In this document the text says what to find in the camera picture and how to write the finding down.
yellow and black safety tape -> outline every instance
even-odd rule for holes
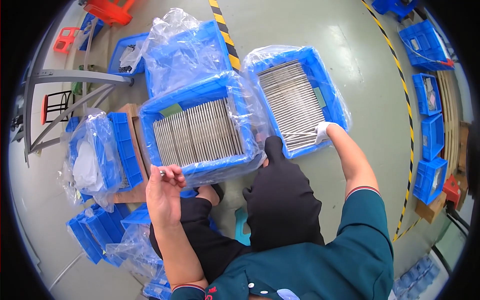
[[[210,8],[212,9],[213,16],[215,17],[215,21],[220,29],[220,33],[222,34],[225,44],[227,45],[228,59],[232,64],[233,70],[238,73],[240,70],[240,59],[237,51],[235,50],[235,44],[233,43],[230,34],[228,34],[227,24],[223,18],[222,11],[218,7],[216,0],[208,0],[208,2],[210,3]]]
[[[400,225],[402,225],[402,220],[403,220],[403,215],[404,215],[404,213],[405,213],[405,208],[407,207],[408,195],[410,194],[410,184],[411,184],[411,182],[412,182],[412,169],[413,169],[413,121],[412,121],[412,109],[411,109],[411,107],[410,107],[410,99],[409,99],[409,97],[408,97],[407,85],[405,84],[405,78],[403,77],[402,68],[401,68],[401,66],[400,66],[400,62],[398,61],[398,58],[396,57],[395,51],[393,50],[392,43],[391,43],[390,40],[388,39],[387,33],[386,33],[385,30],[383,29],[382,25],[381,25],[380,22],[378,21],[377,17],[376,17],[375,14],[373,13],[373,11],[372,11],[372,9],[370,8],[370,6],[368,6],[368,4],[365,3],[364,0],[361,0],[361,1],[362,1],[363,4],[365,5],[365,7],[366,7],[367,10],[369,11],[369,13],[372,15],[373,19],[375,20],[375,22],[376,22],[377,25],[378,25],[378,28],[380,28],[380,31],[381,31],[382,34],[384,35],[384,38],[385,38],[385,40],[387,41],[388,46],[390,47],[390,51],[392,52],[393,58],[395,59],[396,66],[397,66],[397,68],[398,68],[398,73],[400,74],[400,78],[401,78],[401,80],[402,80],[403,90],[405,91],[405,99],[407,100],[408,118],[409,118],[409,121],[410,121],[410,173],[409,173],[409,175],[408,175],[407,193],[406,193],[406,195],[405,195],[405,201],[403,202],[402,215],[400,216],[400,220],[399,220],[399,222],[398,222],[398,226],[396,227],[395,235],[394,235],[393,240],[392,240],[392,241],[396,241],[396,240],[399,239],[401,236],[403,236],[407,231],[409,231],[410,229],[412,229],[412,228],[420,221],[420,219],[418,219],[415,223],[413,223],[412,226],[410,226],[410,228],[408,228],[407,230],[405,230],[404,232],[402,232],[400,235],[398,234],[398,232],[400,231]]]

blue bin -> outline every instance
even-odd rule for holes
[[[65,128],[65,132],[73,132],[75,128],[77,128],[79,123],[80,123],[80,117],[71,117],[68,120],[67,126]],[[92,199],[93,197],[90,195],[85,195],[80,192],[80,198],[82,199],[82,203],[85,203],[88,199]]]
[[[113,75],[119,75],[119,76],[134,76],[137,73],[143,73],[145,71],[145,60],[143,58],[140,59],[133,73],[119,72],[120,57],[128,45],[135,45],[137,41],[145,41],[147,37],[148,37],[148,32],[119,39],[117,45],[115,46],[115,49],[113,50],[110,63],[108,64],[107,73],[113,74]]]
[[[446,160],[439,157],[435,157],[432,161],[419,161],[413,195],[426,205],[435,200],[442,192],[447,163]]]
[[[111,262],[104,254],[105,245],[119,243],[124,230],[120,221],[130,212],[126,204],[115,204],[113,213],[107,213],[98,204],[90,208],[94,216],[87,217],[85,212],[79,213],[66,224],[79,241],[90,261],[97,264],[101,259],[119,266],[121,262]]]
[[[444,117],[437,114],[424,119],[421,122],[421,134],[423,136],[422,156],[432,161],[444,148]]]
[[[307,78],[312,85],[312,88],[319,88],[322,96],[324,98],[326,106],[322,107],[325,121],[334,122],[340,125],[345,131],[348,132],[347,119],[342,110],[340,104],[340,99],[337,97],[337,91],[335,90],[334,84],[328,75],[327,70],[325,69],[320,56],[313,47],[303,47],[301,50],[292,50],[277,54],[273,57],[267,58],[262,61],[258,61],[254,64],[247,66],[247,75],[249,76],[251,82],[258,83],[257,73],[265,71],[269,68],[275,67],[277,65],[292,61],[298,60],[303,68],[303,71],[307,74]],[[262,88],[258,85],[257,89],[260,91],[260,101],[266,107],[268,117],[272,123],[272,127],[275,131],[275,135],[282,138],[283,141],[283,153],[286,158],[295,158],[310,152],[317,150],[318,148],[325,147],[330,144],[331,141],[324,141],[318,145],[312,145],[305,148],[301,148],[294,151],[288,151],[285,140],[280,128],[275,120],[273,112],[268,104],[268,101],[263,93]]]
[[[161,280],[151,280],[148,284],[144,286],[143,294],[146,297],[153,297],[159,300],[169,300],[172,294],[170,289],[170,284],[167,281],[167,277]]]
[[[119,189],[119,192],[126,192],[144,181],[140,166],[138,165],[132,136],[128,126],[128,116],[124,112],[111,112],[107,115],[110,119],[115,141],[120,155],[120,161],[125,172],[128,186]]]
[[[67,127],[65,128],[65,132],[73,132],[75,128],[77,128],[78,123],[80,123],[80,117],[71,117],[68,120]]]
[[[77,144],[81,141],[88,131],[95,132],[89,133],[93,138],[93,146],[95,148],[96,158],[98,161],[98,166],[103,177],[104,186],[100,189],[99,192],[108,192],[113,187],[119,186],[123,180],[123,174],[118,172],[119,168],[117,166],[117,161],[115,159],[108,160],[107,153],[105,148],[109,151],[117,151],[117,144],[115,142],[115,137],[112,134],[112,125],[108,118],[96,117],[93,120],[89,120],[89,128],[87,128],[86,122],[80,123],[78,128],[75,130],[73,137],[69,142],[70,149],[70,162],[72,167],[75,164],[75,160],[78,157]]]
[[[148,96],[153,98],[165,91],[173,91],[212,75],[218,71],[232,70],[228,49],[215,20],[200,23],[191,29],[172,36],[163,45],[148,51],[155,58],[161,72],[155,77],[145,68]]]
[[[400,30],[399,34],[412,66],[429,71],[455,69],[448,50],[443,48],[445,47],[444,43],[429,20]],[[428,59],[415,54],[410,48]]]
[[[82,26],[80,26],[80,30],[84,30],[87,27],[87,25],[89,25],[93,21],[94,18],[95,16],[88,12],[84,18],[84,21],[82,22]],[[95,29],[93,30],[92,40],[96,37],[96,35],[100,32],[100,30],[102,30],[103,25],[104,25],[103,21],[98,19],[95,25]],[[86,51],[87,45],[88,45],[88,39],[84,41],[84,43],[80,46],[79,50]]]
[[[396,13],[397,21],[401,22],[417,6],[418,2],[419,0],[412,0],[408,5],[404,5],[400,0],[375,0],[372,6],[379,14]]]
[[[149,145],[148,153],[153,165],[163,165],[160,154],[158,153],[153,130],[153,122],[164,118],[159,111],[174,104],[179,104],[183,110],[187,110],[206,102],[216,101],[230,96],[230,98],[233,99],[238,115],[248,116],[248,111],[245,109],[246,103],[241,96],[240,87],[238,86],[238,82],[234,80],[234,76],[235,72],[233,71],[217,73],[160,98],[150,99],[140,108],[139,118],[142,123],[145,142]],[[252,144],[254,141],[252,130],[250,124],[247,124],[247,122],[244,122],[240,126],[240,140],[245,154],[190,164],[182,168],[183,173],[191,174],[195,172],[199,174],[250,162],[255,156],[255,148]]]
[[[428,107],[427,91],[423,83],[424,78],[430,78],[432,83],[433,92],[435,94],[435,106],[436,109],[430,110]],[[422,115],[432,116],[442,112],[442,100],[440,98],[440,92],[438,90],[437,79],[433,75],[424,73],[412,75],[413,84],[415,85],[415,91],[417,92],[417,99],[419,103],[419,113]]]

red box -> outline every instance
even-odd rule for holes
[[[450,177],[445,182],[443,191],[447,194],[447,201],[452,201],[453,203],[455,203],[455,209],[456,209],[456,206],[458,205],[458,200],[460,200],[460,195],[462,194],[462,191],[460,190],[460,187],[456,183],[455,177],[453,177],[453,175],[450,175]]]

blue stool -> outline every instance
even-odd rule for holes
[[[379,14],[386,14],[388,11],[396,13],[398,15],[397,21],[401,22],[417,6],[418,2],[419,0],[412,0],[408,5],[405,5],[400,0],[375,0],[372,6]]]
[[[235,239],[245,246],[250,246],[250,235],[251,233],[244,234],[243,226],[247,222],[248,214],[243,208],[239,208],[235,211]]]

white glove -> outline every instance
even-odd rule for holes
[[[315,127],[315,132],[317,133],[317,138],[315,139],[315,145],[320,144],[323,140],[327,140],[329,137],[327,135],[327,127],[330,124],[336,124],[332,122],[320,122],[317,127]]]

